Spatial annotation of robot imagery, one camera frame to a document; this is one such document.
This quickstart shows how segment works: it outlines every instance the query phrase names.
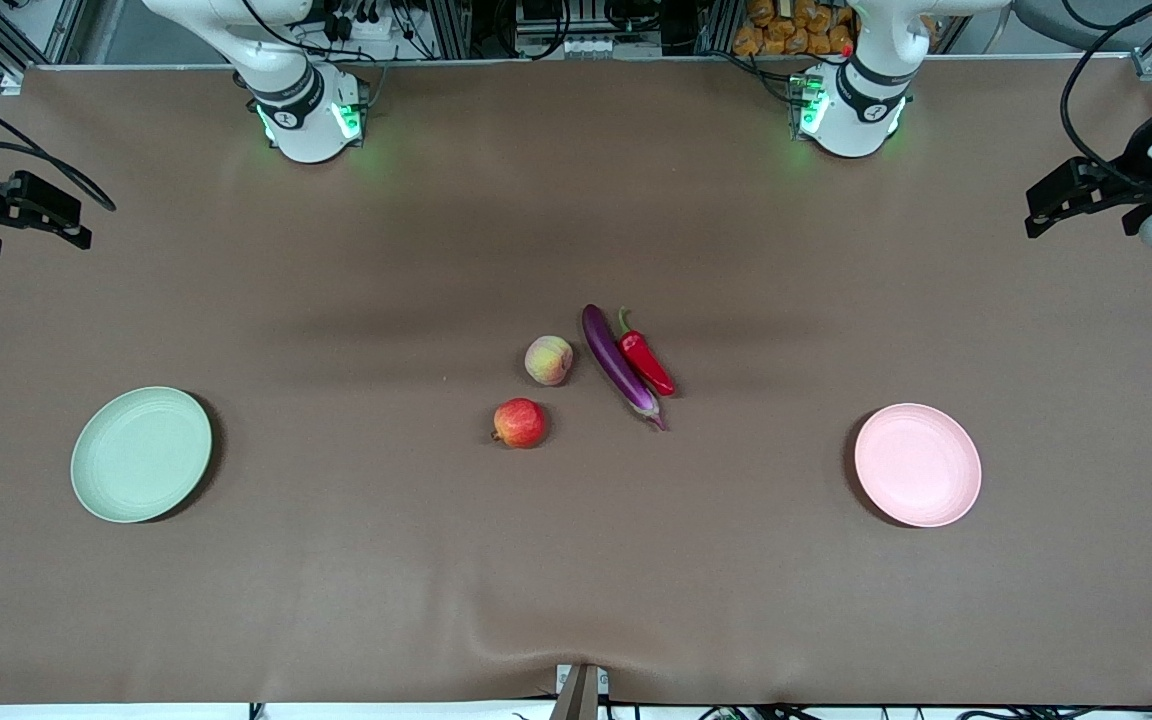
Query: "black cable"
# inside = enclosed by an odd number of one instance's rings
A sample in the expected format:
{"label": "black cable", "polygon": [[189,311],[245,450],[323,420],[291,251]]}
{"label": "black cable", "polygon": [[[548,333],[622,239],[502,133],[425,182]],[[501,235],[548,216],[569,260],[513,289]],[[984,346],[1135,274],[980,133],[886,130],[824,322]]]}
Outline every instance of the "black cable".
{"label": "black cable", "polygon": [[416,20],[412,18],[412,9],[410,5],[407,5],[407,0],[393,0],[389,3],[389,9],[394,12],[394,18],[397,18],[397,8],[403,9],[403,14],[407,15],[407,26],[410,28],[411,37],[407,37],[406,29],[403,31],[403,37],[407,39],[408,44],[411,44],[416,48],[417,53],[420,53],[426,60],[437,60],[434,56],[434,51],[425,45],[425,38],[420,37],[420,31],[417,31]]}
{"label": "black cable", "polygon": [[630,10],[626,8],[626,18],[616,18],[612,13],[613,5],[614,1],[611,0],[607,1],[607,3],[602,3],[602,18],[607,20],[612,26],[616,28],[621,32],[650,32],[660,26],[659,10],[657,10],[657,14],[653,15],[652,18],[644,20],[643,23],[637,24],[637,26],[632,26],[634,18],[630,17]]}
{"label": "black cable", "polygon": [[2,127],[6,131],[12,132],[12,135],[17,136],[20,141],[24,142],[24,145],[13,145],[10,142],[0,142],[0,149],[24,152],[26,156],[35,156],[35,158],[46,160],[51,164],[51,167],[56,168],[60,174],[63,174],[66,179],[69,179],[69,182],[76,184],[78,190],[83,191],[83,194],[88,197],[91,197],[92,200],[96,200],[97,205],[100,205],[101,209],[106,209],[113,213],[115,210],[114,200],[112,200],[109,196],[101,190],[99,184],[92,181],[91,177],[88,177],[86,174],[79,172],[78,168],[74,168],[73,165],[65,162],[65,160],[60,160],[59,158],[54,158],[54,156],[47,154],[47,151],[41,149],[41,145],[38,145],[38,143],[32,141],[32,138],[29,138],[25,132],[18,131],[13,123],[6,122],[2,118],[0,118],[0,127]]}
{"label": "black cable", "polygon": [[704,56],[710,56],[710,55],[712,55],[714,58],[721,58],[723,60],[727,60],[728,63],[736,65],[737,68],[740,68],[742,70],[745,70],[745,73],[751,74],[751,76],[756,76],[756,74],[761,73],[763,76],[765,76],[765,77],[768,77],[768,78],[772,78],[772,79],[782,81],[782,82],[787,82],[790,78],[790,76],[783,76],[783,74],[780,74],[780,73],[773,73],[771,70],[760,70],[760,69],[758,69],[758,68],[755,67],[753,61],[750,61],[750,63],[745,63],[744,60],[741,60],[736,55],[733,55],[732,53],[727,53],[727,51],[723,51],[723,50],[704,50],[700,53],[700,56],[703,56],[703,58]]}
{"label": "black cable", "polygon": [[[265,18],[260,17],[259,13],[256,13],[256,8],[252,7],[251,0],[243,0],[243,8],[247,8],[247,14],[250,14],[252,20],[256,20],[256,24],[259,24],[259,26],[264,29],[265,32],[268,32],[270,35],[274,36],[274,40],[279,40],[282,41],[283,44],[291,45],[293,47],[296,47],[296,50],[305,50],[305,51],[311,50],[316,51],[316,53],[321,53],[323,51],[321,47],[305,45],[303,44],[303,41],[295,41],[291,38],[282,37],[281,35],[279,35],[279,32],[275,32],[274,28],[271,28],[270,23],[266,23]],[[376,63],[376,61],[378,61],[371,55],[364,53],[364,51],[362,50],[340,50],[340,54],[354,55],[359,60],[367,60],[370,63]]]}
{"label": "black cable", "polygon": [[796,55],[806,55],[808,58],[820,60],[825,65],[834,65],[835,67],[841,67],[841,65],[847,65],[847,60],[831,60],[828,58],[823,58],[820,55],[817,55],[816,53],[796,53]]}
{"label": "black cable", "polygon": [[755,76],[758,76],[758,82],[763,83],[763,90],[767,91],[767,94],[775,97],[778,100],[785,103],[786,105],[794,104],[793,100],[788,99],[788,96],[783,94],[783,92],[778,91],[776,88],[772,86],[772,83],[768,82],[767,79],[767,73],[764,73],[763,70],[758,69],[758,63],[755,62],[753,55],[749,56],[749,63],[751,65],[751,67],[753,67]]}
{"label": "black cable", "polygon": [[1079,75],[1083,74],[1083,68],[1087,67],[1089,61],[1092,60],[1092,55],[1105,46],[1106,41],[1109,41],[1111,37],[1114,37],[1116,32],[1123,31],[1124,28],[1134,26],[1135,23],[1140,22],[1140,18],[1146,17],[1150,13],[1152,13],[1152,3],[1144,6],[1144,8],[1139,8],[1137,12],[1128,15],[1128,17],[1112,24],[1112,26],[1108,26],[1100,37],[1097,37],[1096,41],[1092,41],[1092,46],[1087,47],[1087,51],[1085,51],[1083,56],[1078,59],[1078,63],[1074,66],[1074,70],[1069,73],[1069,79],[1064,82],[1064,90],[1062,90],[1060,94],[1060,124],[1064,128],[1064,135],[1069,136],[1069,141],[1074,143],[1074,146],[1078,147],[1078,151],[1082,152],[1083,156],[1086,156],[1087,160],[1100,165],[1102,170],[1111,174],[1115,179],[1119,179],[1119,181],[1124,182],[1126,185],[1140,192],[1151,192],[1151,188],[1149,188],[1146,183],[1140,182],[1138,179],[1129,177],[1128,174],[1123,173],[1123,170],[1115,168],[1114,165],[1097,154],[1097,152],[1092,150],[1092,147],[1089,146],[1082,137],[1079,137],[1078,131],[1074,129],[1074,122],[1069,119],[1069,96],[1074,90],[1074,83],[1078,81]]}
{"label": "black cable", "polygon": [[1069,5],[1069,0],[1060,0],[1060,3],[1064,5],[1064,12],[1069,13],[1069,17],[1074,18],[1074,22],[1078,23],[1081,26],[1089,26],[1089,28],[1092,28],[1092,29],[1101,29],[1101,31],[1105,31],[1105,29],[1111,29],[1112,28],[1112,26],[1107,26],[1107,24],[1093,23],[1092,20],[1084,18],[1083,15],[1078,14],[1078,10],[1074,9],[1073,5]]}
{"label": "black cable", "polygon": [[986,717],[987,720],[1020,720],[1024,715],[1020,712],[1011,711],[1010,715],[1000,715],[996,712],[988,712],[986,710],[969,710],[958,715],[958,720],[972,720],[973,717]]}
{"label": "black cable", "polygon": [[536,55],[532,60],[544,60],[556,53],[559,47],[563,46],[563,41],[567,41],[567,32],[570,31],[571,26],[573,10],[567,5],[567,0],[554,0],[554,38],[544,53]]}
{"label": "black cable", "polygon": [[506,22],[508,20],[506,17],[506,10],[509,9],[510,2],[511,0],[500,0],[499,3],[497,3],[497,12],[493,24],[495,29],[497,41],[499,41],[500,44],[500,50],[503,50],[503,53],[506,53],[506,55],[508,55],[509,58],[518,58],[520,55],[518,51],[515,47],[515,44],[513,44],[513,41],[507,40],[505,36],[505,28],[508,24]]}

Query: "orange package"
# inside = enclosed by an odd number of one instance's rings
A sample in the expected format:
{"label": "orange package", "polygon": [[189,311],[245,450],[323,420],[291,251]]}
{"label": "orange package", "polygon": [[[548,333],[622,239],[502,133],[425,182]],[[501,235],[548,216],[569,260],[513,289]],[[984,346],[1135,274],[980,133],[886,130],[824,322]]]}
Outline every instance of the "orange package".
{"label": "orange package", "polygon": [[808,26],[820,8],[814,0],[794,0],[794,24],[795,26]]}
{"label": "orange package", "polygon": [[817,6],[817,13],[808,21],[808,31],[823,33],[833,24],[833,9]]}
{"label": "orange package", "polygon": [[797,28],[794,26],[794,20],[774,18],[772,20],[772,24],[765,29],[765,33],[767,33],[768,40],[785,41],[794,36],[795,29]]}
{"label": "orange package", "polygon": [[851,31],[847,26],[833,26],[828,37],[831,53],[842,53],[847,46],[851,45]]}
{"label": "orange package", "polygon": [[808,37],[808,53],[813,55],[829,54],[829,38],[823,33],[813,33]]}
{"label": "orange package", "polygon": [[803,53],[808,50],[808,31],[799,28],[797,31],[785,41],[785,54],[795,55],[797,53]]}
{"label": "orange package", "polygon": [[776,7],[772,0],[749,0],[749,5],[745,5],[745,12],[749,13],[749,18],[753,21],[756,26],[767,26],[772,20],[776,18]]}
{"label": "orange package", "polygon": [[927,36],[931,38],[932,47],[935,47],[938,40],[937,32],[940,31],[940,28],[937,28],[937,20],[932,18],[932,15],[922,15],[922,18],[923,26],[927,29]]}
{"label": "orange package", "polygon": [[756,26],[742,26],[736,31],[736,40],[732,41],[732,53],[748,58],[758,55],[763,46],[763,31]]}

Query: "green led light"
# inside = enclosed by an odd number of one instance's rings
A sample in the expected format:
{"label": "green led light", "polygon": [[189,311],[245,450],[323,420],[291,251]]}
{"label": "green led light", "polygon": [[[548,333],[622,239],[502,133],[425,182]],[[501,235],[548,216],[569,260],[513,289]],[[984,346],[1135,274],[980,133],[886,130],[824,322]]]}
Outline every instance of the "green led light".
{"label": "green led light", "polygon": [[265,126],[265,137],[268,137],[270,142],[274,142],[274,128],[270,127],[270,118],[265,115],[265,109],[260,105],[256,106],[256,115],[260,119],[260,124]]}
{"label": "green led light", "polygon": [[892,111],[892,122],[890,126],[887,126],[887,135],[895,132],[896,128],[900,127],[900,112],[904,108],[905,99],[904,97],[901,97],[900,103],[896,104],[896,108]]}
{"label": "green led light", "polygon": [[338,126],[340,126],[340,132],[347,138],[358,137],[358,111],[354,109],[353,106],[344,105],[340,106],[335,103],[332,104],[332,114],[335,115],[338,120]]}
{"label": "green led light", "polygon": [[814,132],[820,129],[820,119],[824,118],[824,112],[829,108],[829,94],[826,91],[817,91],[812,101],[809,103],[806,108],[803,111],[803,122],[799,127],[803,132]]}

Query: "green plate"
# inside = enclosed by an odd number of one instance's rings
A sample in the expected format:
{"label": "green plate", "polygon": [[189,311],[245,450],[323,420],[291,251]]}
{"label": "green plate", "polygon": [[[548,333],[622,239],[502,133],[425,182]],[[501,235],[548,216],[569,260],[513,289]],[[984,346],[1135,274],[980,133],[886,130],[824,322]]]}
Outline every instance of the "green plate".
{"label": "green plate", "polygon": [[184,500],[211,457],[211,424],[195,397],[142,387],[101,407],[74,444],[74,495],[109,523],[157,518]]}

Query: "plate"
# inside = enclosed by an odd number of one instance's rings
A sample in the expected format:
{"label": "plate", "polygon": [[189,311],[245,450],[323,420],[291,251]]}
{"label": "plate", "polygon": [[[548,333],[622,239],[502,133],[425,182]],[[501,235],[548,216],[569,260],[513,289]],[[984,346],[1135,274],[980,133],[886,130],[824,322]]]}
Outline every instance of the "plate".
{"label": "plate", "polygon": [[856,438],[856,473],[879,510],[939,528],[963,518],[980,494],[980,455],[954,418],[934,407],[884,407]]}
{"label": "plate", "polygon": [[88,511],[109,523],[153,520],[189,495],[211,457],[211,424],[195,397],[170,387],[123,393],[74,444],[69,478]]}

